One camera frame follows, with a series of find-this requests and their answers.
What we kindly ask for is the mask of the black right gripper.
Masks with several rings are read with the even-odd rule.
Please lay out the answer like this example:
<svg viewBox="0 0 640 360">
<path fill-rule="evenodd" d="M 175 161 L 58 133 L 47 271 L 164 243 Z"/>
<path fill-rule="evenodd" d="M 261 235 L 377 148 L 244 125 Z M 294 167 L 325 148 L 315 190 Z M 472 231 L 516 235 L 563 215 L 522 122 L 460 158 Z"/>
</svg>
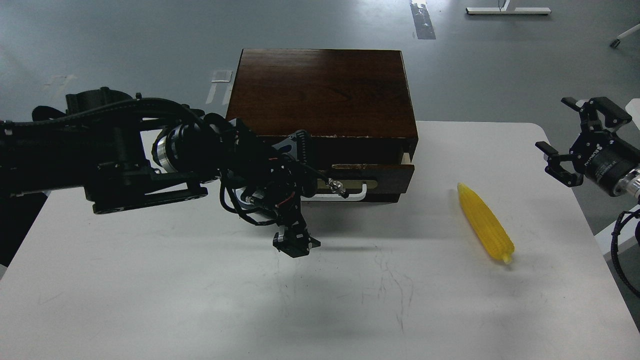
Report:
<svg viewBox="0 0 640 360">
<path fill-rule="evenodd" d="M 581 105 L 571 96 L 563 97 L 561 102 L 578 113 L 580 132 L 570 154 L 560 154 L 546 141 L 535 142 L 547 162 L 544 171 L 569 188 L 581 186 L 585 176 L 609 196 L 621 196 L 630 182 L 630 174 L 639 171 L 638 148 L 617 135 L 633 117 L 606 96 L 595 96 Z M 577 173 L 562 166 L 570 161 Z"/>
</svg>

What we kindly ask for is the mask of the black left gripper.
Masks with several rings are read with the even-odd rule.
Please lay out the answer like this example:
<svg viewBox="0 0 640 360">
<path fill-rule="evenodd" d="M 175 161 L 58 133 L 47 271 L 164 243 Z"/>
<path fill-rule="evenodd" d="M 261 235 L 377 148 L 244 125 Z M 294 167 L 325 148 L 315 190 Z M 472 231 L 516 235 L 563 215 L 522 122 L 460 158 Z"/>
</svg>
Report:
<svg viewBox="0 0 640 360">
<path fill-rule="evenodd" d="M 250 184 L 250 214 L 257 214 L 256 225 L 284 227 L 275 233 L 272 245 L 295 258 L 322 246 L 311 236 L 302 214 L 306 194 L 307 171 L 300 165 L 276 165 L 259 182 Z"/>
</svg>

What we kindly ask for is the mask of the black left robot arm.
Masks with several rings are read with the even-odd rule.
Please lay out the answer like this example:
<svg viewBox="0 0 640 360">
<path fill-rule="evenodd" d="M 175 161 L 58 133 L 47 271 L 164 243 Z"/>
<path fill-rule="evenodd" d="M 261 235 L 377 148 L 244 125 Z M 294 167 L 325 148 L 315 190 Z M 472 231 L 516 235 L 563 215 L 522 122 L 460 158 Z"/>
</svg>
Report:
<svg viewBox="0 0 640 360">
<path fill-rule="evenodd" d="M 205 184 L 218 181 L 227 212 L 277 225 L 274 248 L 298 258 L 321 245 L 301 210 L 318 181 L 349 198 L 342 182 L 314 168 L 306 130 L 270 145 L 238 118 L 108 87 L 68 94 L 66 104 L 39 105 L 31 121 L 2 121 L 2 202 L 83 188 L 102 215 L 204 198 Z"/>
</svg>

